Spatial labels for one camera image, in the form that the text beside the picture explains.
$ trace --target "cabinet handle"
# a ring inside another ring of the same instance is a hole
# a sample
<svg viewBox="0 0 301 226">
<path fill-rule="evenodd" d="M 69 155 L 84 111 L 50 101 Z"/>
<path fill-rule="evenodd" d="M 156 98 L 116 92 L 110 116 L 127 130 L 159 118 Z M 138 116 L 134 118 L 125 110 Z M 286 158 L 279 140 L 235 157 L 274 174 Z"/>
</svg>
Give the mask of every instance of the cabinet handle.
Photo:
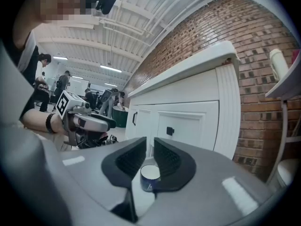
<svg viewBox="0 0 301 226">
<path fill-rule="evenodd" d="M 133 124 L 136 126 L 136 123 L 134 122 L 135 121 L 135 115 L 137 115 L 138 114 L 138 112 L 136 112 L 136 113 L 134 113 L 133 114 Z"/>
<path fill-rule="evenodd" d="M 166 134 L 172 136 L 174 134 L 174 129 L 172 127 L 167 127 Z"/>
</svg>

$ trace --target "white ceiling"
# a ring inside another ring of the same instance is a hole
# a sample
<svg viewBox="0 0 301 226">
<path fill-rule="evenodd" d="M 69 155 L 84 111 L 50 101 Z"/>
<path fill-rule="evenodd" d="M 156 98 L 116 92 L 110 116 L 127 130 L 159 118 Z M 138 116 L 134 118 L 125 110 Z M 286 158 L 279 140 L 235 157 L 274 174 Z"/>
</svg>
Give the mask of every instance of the white ceiling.
<svg viewBox="0 0 301 226">
<path fill-rule="evenodd" d="M 42 24 L 35 37 L 47 53 L 68 58 L 57 62 L 72 75 L 122 89 L 165 34 L 203 1 L 117 0 L 108 15 L 94 10 L 93 16 Z M 122 73 L 100 68 L 108 62 Z"/>
</svg>

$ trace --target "white cabinet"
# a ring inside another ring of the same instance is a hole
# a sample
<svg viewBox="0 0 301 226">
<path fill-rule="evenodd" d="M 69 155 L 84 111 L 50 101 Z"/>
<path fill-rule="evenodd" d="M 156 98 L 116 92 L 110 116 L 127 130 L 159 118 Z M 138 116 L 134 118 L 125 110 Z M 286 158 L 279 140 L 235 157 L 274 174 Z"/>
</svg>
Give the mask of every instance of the white cabinet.
<svg viewBox="0 0 301 226">
<path fill-rule="evenodd" d="M 137 120 L 136 120 L 136 135 L 135 137 L 146 137 L 147 153 L 150 147 L 152 124 L 153 124 L 153 106 L 142 105 L 138 109 Z"/>
<path fill-rule="evenodd" d="M 156 105 L 155 108 L 158 118 L 155 125 L 157 132 L 154 132 L 153 137 L 213 150 L 218 124 L 218 101 Z"/>
<path fill-rule="evenodd" d="M 136 137 L 137 106 L 130 106 L 127 115 L 126 140 Z"/>
<path fill-rule="evenodd" d="M 239 134 L 238 58 L 229 41 L 205 49 L 131 92 L 126 138 L 154 137 L 232 159 Z"/>
</svg>

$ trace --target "cabinet door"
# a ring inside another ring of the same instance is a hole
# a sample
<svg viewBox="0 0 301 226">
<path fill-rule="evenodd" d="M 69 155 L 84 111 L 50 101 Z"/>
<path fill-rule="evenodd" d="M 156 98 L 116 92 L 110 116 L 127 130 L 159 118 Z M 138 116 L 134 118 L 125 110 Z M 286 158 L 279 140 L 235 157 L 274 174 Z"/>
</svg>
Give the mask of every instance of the cabinet door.
<svg viewBox="0 0 301 226">
<path fill-rule="evenodd" d="M 126 140 L 136 137 L 137 106 L 130 106 L 127 116 Z"/>
<path fill-rule="evenodd" d="M 157 134 L 213 150 L 219 116 L 218 101 L 155 105 Z"/>
<path fill-rule="evenodd" d="M 136 137 L 147 137 L 146 156 L 149 156 L 151 129 L 153 125 L 153 105 L 139 105 L 137 122 L 136 122 Z"/>
</svg>

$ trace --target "black wristband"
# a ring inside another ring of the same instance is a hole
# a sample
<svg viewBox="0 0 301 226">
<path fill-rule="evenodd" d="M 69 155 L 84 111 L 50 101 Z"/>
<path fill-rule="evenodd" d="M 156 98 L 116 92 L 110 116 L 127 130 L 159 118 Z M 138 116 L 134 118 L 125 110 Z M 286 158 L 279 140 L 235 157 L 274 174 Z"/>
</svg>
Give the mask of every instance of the black wristband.
<svg viewBox="0 0 301 226">
<path fill-rule="evenodd" d="M 50 124 L 51 117 L 52 117 L 53 115 L 54 115 L 54 113 L 49 114 L 49 116 L 48 116 L 47 119 L 46 119 L 46 128 L 47 128 L 47 130 L 48 130 L 48 132 L 49 132 L 50 134 L 55 134 L 55 133 L 56 133 L 56 132 L 54 132 L 54 131 L 52 130 L 51 124 Z"/>
</svg>

